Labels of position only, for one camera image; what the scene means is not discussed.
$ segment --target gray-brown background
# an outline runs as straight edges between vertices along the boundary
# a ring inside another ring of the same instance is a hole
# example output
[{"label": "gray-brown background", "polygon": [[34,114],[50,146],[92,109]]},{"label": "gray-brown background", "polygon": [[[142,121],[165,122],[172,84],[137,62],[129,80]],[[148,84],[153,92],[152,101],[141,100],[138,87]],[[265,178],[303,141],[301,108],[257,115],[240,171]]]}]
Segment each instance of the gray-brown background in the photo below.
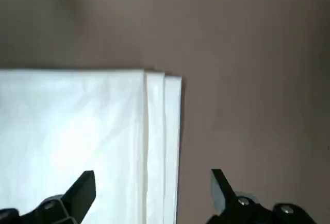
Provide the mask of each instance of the gray-brown background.
[{"label": "gray-brown background", "polygon": [[210,169],[330,221],[330,0],[0,0],[2,67],[146,67],[185,81],[178,223]]}]

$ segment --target brown surface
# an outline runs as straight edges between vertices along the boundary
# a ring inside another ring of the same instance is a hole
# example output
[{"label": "brown surface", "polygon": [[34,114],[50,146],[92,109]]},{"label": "brown surface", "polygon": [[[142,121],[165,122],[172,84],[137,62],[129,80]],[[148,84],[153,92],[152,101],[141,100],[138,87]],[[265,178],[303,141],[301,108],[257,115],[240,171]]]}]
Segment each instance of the brown surface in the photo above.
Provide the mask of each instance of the brown surface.
[{"label": "brown surface", "polygon": [[178,223],[214,213],[215,167],[329,223],[329,1],[0,0],[1,64],[182,75]]}]

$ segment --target black plastic part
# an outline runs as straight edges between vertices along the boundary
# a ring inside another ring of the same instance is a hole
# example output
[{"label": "black plastic part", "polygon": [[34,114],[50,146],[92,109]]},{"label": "black plastic part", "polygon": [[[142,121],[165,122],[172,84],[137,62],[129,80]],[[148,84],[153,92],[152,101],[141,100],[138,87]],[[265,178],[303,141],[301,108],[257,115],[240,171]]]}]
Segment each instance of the black plastic part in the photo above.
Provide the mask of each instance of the black plastic part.
[{"label": "black plastic part", "polygon": [[[273,211],[270,211],[248,197],[236,196],[220,169],[213,169],[212,173],[225,198],[226,206],[219,216],[212,216],[207,224],[316,224],[301,207],[294,204],[276,204]],[[248,204],[242,205],[239,202],[241,198],[245,198]],[[283,205],[290,207],[292,213],[283,211]]]},{"label": "black plastic part", "polygon": [[16,209],[0,210],[0,224],[80,224],[95,197],[94,172],[84,171],[61,198],[45,200],[32,212],[19,216]]},{"label": "black plastic part", "polygon": [[80,224],[95,198],[94,172],[84,171],[61,199],[68,214]]}]

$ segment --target white cloth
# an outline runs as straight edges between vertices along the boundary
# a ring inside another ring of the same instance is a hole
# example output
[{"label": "white cloth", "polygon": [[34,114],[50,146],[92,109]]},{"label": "white cloth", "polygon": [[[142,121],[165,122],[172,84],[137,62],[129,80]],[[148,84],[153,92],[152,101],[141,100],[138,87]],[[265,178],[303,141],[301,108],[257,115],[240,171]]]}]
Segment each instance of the white cloth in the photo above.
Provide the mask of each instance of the white cloth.
[{"label": "white cloth", "polygon": [[94,170],[83,223],[174,224],[181,78],[0,71],[0,209],[21,214]]}]

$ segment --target metal screw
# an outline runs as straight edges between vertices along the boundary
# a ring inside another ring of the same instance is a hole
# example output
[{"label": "metal screw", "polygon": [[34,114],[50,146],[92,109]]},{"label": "metal screw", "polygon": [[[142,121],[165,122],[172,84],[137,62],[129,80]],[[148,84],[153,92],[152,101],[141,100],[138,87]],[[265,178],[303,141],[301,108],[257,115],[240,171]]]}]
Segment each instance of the metal screw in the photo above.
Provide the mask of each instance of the metal screw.
[{"label": "metal screw", "polygon": [[239,198],[238,202],[243,206],[249,205],[249,201],[244,197]]},{"label": "metal screw", "polygon": [[8,212],[8,211],[3,212],[3,213],[0,213],[0,220],[1,220],[1,219],[5,219],[5,218],[7,218],[8,216],[9,216],[9,212]]},{"label": "metal screw", "polygon": [[283,212],[287,213],[287,214],[292,214],[293,213],[293,209],[290,206],[287,205],[283,205],[280,208]]},{"label": "metal screw", "polygon": [[54,206],[55,206],[55,202],[54,201],[51,201],[51,202],[49,202],[49,203],[47,203],[45,205],[45,210],[48,210],[48,209],[50,209],[50,208],[52,208]]}]

